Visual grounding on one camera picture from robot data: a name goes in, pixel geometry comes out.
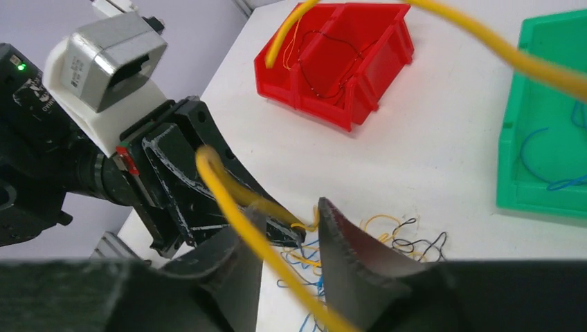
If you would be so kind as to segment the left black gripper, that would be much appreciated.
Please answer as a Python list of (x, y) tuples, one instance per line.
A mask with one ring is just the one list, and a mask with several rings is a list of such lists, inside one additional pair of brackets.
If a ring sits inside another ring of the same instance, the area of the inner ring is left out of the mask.
[(221, 182), (241, 206), (258, 209), (291, 229), (303, 222), (271, 197), (224, 140), (206, 103), (190, 96), (169, 100), (124, 131), (116, 148), (123, 176), (136, 190), (134, 209), (152, 236), (151, 249), (165, 258), (182, 244), (197, 247), (228, 223), (198, 175), (195, 152), (217, 152)]

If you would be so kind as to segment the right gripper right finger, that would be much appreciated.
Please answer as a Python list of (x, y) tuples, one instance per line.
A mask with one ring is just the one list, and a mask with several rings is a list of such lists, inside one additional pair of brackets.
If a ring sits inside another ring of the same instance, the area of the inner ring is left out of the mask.
[(420, 263), (318, 200), (325, 301), (362, 331), (585, 331), (584, 260)]

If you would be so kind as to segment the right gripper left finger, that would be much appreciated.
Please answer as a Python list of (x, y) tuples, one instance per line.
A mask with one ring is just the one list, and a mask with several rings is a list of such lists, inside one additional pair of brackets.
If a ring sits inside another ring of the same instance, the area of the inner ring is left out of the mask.
[(262, 262), (234, 229), (140, 259), (1, 262), (2, 331), (254, 331)]

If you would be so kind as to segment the green plastic bin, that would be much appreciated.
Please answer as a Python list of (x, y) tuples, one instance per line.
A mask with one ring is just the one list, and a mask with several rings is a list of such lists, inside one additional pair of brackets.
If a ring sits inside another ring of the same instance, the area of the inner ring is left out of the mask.
[[(526, 19), (518, 48), (586, 72), (586, 10)], [(586, 218), (586, 103), (515, 73), (498, 140), (496, 205)]]

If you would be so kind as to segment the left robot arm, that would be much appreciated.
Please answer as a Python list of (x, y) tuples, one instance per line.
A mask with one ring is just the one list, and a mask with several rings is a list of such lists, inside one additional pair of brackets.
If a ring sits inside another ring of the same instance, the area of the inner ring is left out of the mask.
[(72, 216), (68, 193), (130, 206), (165, 258), (198, 246), (228, 224), (195, 166), (208, 145), (242, 186), (268, 193), (232, 153), (208, 106), (196, 97), (156, 102), (102, 152), (42, 84), (42, 72), (1, 45), (1, 245), (30, 241)]

